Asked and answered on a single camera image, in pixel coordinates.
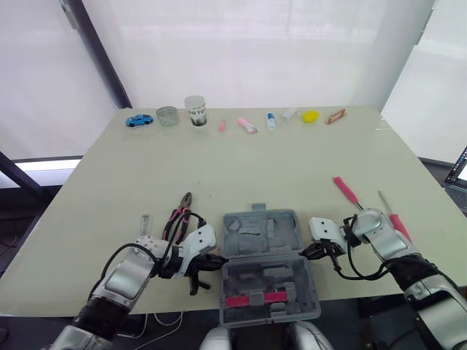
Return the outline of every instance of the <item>gray tool case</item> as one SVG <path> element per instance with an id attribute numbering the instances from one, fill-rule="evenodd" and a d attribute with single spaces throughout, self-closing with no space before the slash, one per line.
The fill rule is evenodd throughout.
<path id="1" fill-rule="evenodd" d="M 297 215 L 292 210 L 252 211 L 223 218 L 220 324 L 227 328 L 315 319 L 321 313 Z M 277 292 L 287 300 L 275 302 Z"/>

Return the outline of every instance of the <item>brown object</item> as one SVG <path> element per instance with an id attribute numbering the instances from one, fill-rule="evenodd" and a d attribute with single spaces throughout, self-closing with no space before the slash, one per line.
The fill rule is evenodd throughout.
<path id="1" fill-rule="evenodd" d="M 328 124 L 328 125 L 332 124 L 332 123 L 336 122 L 337 120 L 341 119 L 345 115 L 346 115 L 345 108 L 340 109 L 339 111 L 334 112 L 333 114 L 331 114 L 329 116 L 328 120 L 326 120 L 324 123 Z"/>

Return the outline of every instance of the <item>pliers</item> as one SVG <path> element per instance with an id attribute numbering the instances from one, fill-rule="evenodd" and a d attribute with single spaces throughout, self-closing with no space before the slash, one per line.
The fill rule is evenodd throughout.
<path id="1" fill-rule="evenodd" d="M 174 225 L 174 223 L 182 215 L 191 212 L 191 210 L 189 209 L 190 204 L 191 204 L 191 192 L 187 192 L 187 194 L 184 195 L 182 200 L 180 201 L 180 205 L 178 206 L 178 208 L 172 211 L 170 219 L 167 222 L 165 228 L 163 229 L 162 239 L 168 241 L 170 230 L 172 229 L 172 226 Z M 182 229 L 180 230 L 180 234 L 178 238 L 175 236 L 175 238 L 177 238 L 177 240 L 175 241 L 175 244 L 180 244 L 185 238 L 185 234 L 187 233 L 187 229 L 188 229 L 188 219 L 189 219 L 188 215 L 182 219 Z"/>

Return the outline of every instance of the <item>yellow sponge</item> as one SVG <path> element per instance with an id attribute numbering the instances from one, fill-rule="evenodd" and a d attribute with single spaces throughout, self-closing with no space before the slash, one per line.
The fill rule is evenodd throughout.
<path id="1" fill-rule="evenodd" d="M 318 111 L 306 111 L 304 112 L 304 123 L 313 123 L 320 117 Z"/>

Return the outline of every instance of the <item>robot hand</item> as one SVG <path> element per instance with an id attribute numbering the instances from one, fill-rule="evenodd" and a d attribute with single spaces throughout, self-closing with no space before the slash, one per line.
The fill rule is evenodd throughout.
<path id="1" fill-rule="evenodd" d="M 112 339 L 152 277 L 188 276 L 191 295 L 197 293 L 198 286 L 209 289 L 208 284 L 198 280 L 198 272 L 218 270 L 226 260 L 205 254 L 215 248 L 215 233 L 205 222 L 199 222 L 198 226 L 179 246 L 172 246 L 171 241 L 140 236 L 134 243 L 120 247 L 91 290 L 86 306 L 72 325 L 63 329 L 50 350 L 110 349 Z M 127 247 L 131 250 L 125 258 L 107 273 L 113 258 Z"/>
<path id="2" fill-rule="evenodd" d="M 364 209 L 344 220 L 339 227 L 329 219 L 309 221 L 314 243 L 302 255 L 309 260 L 329 256 L 334 270 L 344 279 L 375 281 L 391 273 L 404 291 L 404 297 L 418 313 L 416 327 L 429 349 L 467 349 L 467 301 L 455 283 L 418 249 L 389 218 L 377 209 Z M 353 265 L 352 248 L 370 244 L 382 261 L 379 270 L 368 276 Z M 337 257 L 348 254 L 357 274 L 345 276 Z"/>

